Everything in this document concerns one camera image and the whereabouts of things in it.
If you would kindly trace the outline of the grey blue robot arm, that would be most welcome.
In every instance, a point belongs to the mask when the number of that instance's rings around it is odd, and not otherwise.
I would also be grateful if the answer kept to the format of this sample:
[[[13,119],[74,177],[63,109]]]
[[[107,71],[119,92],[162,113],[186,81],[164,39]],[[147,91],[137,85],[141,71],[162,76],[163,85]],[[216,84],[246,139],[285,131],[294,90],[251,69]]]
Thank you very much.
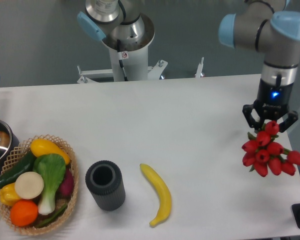
[[[285,132],[298,120],[289,99],[300,62],[300,12],[287,11],[286,0],[249,0],[245,13],[226,15],[218,29],[221,44],[264,53],[258,93],[242,112],[260,130],[265,120],[280,121]],[[81,29],[109,50],[116,82],[158,79],[163,69],[148,65],[155,36],[152,21],[138,0],[88,0],[77,15]]]

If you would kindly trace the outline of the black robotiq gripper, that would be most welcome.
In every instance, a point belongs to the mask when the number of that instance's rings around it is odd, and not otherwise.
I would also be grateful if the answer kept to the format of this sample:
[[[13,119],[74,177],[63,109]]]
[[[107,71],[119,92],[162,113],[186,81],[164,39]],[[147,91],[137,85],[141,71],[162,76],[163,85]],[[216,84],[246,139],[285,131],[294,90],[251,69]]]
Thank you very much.
[[[298,119],[297,111],[290,111],[289,100],[294,84],[275,86],[260,79],[256,100],[253,104],[245,104],[242,113],[250,128],[259,132],[265,120],[277,121],[286,115],[286,119],[279,124],[279,132],[289,129]],[[258,120],[254,119],[252,112],[256,111]]]

